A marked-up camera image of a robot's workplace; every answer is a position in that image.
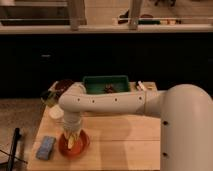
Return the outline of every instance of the blue sponge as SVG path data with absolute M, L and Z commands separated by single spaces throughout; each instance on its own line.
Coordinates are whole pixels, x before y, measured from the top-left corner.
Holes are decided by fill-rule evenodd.
M 40 160 L 48 160 L 50 157 L 50 153 L 53 149 L 55 140 L 56 139 L 54 137 L 44 136 L 41 142 L 41 146 L 39 147 L 36 153 L 36 158 Z

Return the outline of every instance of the tiled floor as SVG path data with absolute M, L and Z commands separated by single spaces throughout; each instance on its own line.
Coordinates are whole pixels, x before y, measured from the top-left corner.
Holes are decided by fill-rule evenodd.
M 40 99 L 1 99 L 0 100 L 0 150 L 7 153 L 13 132 L 20 128 L 22 135 L 17 146 L 16 156 L 27 161 L 43 114 L 44 105 Z M 0 152 L 0 163 L 7 161 L 8 156 Z M 15 162 L 14 170 L 26 170 L 26 164 Z

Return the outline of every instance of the green bin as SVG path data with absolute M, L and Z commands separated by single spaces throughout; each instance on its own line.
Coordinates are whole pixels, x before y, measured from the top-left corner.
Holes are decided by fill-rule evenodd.
M 129 92 L 129 79 L 126 75 L 114 76 L 85 76 L 83 84 L 87 90 L 87 94 L 104 94 L 106 85 L 113 85 L 116 93 Z

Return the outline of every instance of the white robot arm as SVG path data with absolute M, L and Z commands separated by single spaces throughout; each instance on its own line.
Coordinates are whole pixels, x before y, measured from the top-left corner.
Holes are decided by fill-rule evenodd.
M 64 128 L 81 129 L 81 112 L 132 113 L 161 118 L 161 171 L 213 170 L 213 103 L 193 85 L 168 91 L 88 95 L 73 84 L 59 99 Z

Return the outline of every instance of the orange bowl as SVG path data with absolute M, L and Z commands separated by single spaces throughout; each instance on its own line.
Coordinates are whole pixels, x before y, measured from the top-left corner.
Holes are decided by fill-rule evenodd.
M 71 149 L 68 149 L 68 141 L 64 134 L 59 139 L 59 151 L 62 155 L 72 159 L 82 154 L 89 146 L 90 140 L 85 131 L 81 130 L 78 140 Z

